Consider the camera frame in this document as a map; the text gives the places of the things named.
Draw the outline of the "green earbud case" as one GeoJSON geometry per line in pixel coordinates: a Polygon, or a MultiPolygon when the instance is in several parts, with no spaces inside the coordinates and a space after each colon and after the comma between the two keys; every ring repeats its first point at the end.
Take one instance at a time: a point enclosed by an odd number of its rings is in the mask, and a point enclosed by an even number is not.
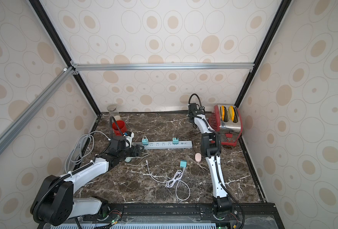
{"type": "Polygon", "coordinates": [[[125,159],[125,162],[126,162],[126,163],[129,163],[131,160],[132,160],[131,157],[127,157],[127,158],[125,159]]]}

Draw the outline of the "teal charger with black cable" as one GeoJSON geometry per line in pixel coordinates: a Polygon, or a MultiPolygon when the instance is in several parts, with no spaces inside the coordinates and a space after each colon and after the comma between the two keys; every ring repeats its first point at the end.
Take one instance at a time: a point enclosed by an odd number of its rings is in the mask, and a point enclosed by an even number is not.
{"type": "Polygon", "coordinates": [[[179,144],[179,139],[177,137],[172,138],[172,144],[174,145],[179,144]]]}

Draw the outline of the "pink earbud case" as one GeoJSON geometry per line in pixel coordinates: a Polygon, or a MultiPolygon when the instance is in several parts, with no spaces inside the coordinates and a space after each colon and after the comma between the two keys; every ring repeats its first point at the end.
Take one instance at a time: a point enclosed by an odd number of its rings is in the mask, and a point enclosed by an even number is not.
{"type": "Polygon", "coordinates": [[[201,162],[201,160],[202,160],[202,155],[200,153],[196,153],[195,154],[195,161],[199,163],[199,162],[201,162]]]}

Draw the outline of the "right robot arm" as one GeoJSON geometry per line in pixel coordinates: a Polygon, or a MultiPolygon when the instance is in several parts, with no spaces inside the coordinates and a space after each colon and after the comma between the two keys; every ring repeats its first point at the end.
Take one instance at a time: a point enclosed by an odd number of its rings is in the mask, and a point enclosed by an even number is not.
{"type": "Polygon", "coordinates": [[[214,216],[220,219],[228,214],[233,215],[237,220],[237,224],[233,227],[241,229],[245,223],[245,214],[241,204],[227,190],[224,182],[220,162],[222,150],[220,135],[210,126],[205,116],[205,107],[202,106],[196,93],[189,97],[187,117],[201,132],[200,150],[210,169],[214,216]]]}

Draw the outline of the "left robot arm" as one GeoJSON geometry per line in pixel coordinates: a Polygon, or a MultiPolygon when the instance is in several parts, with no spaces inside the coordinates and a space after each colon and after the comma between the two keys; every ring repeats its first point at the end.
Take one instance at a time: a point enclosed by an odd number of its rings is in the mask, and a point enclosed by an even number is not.
{"type": "Polygon", "coordinates": [[[74,198],[75,192],[96,177],[109,172],[128,157],[139,157],[144,152],[143,145],[134,145],[134,133],[111,134],[108,146],[88,164],[68,171],[62,176],[48,176],[42,183],[31,205],[30,214],[34,222],[63,224],[67,219],[84,215],[97,215],[101,220],[108,218],[108,202],[99,197],[74,198]]]}

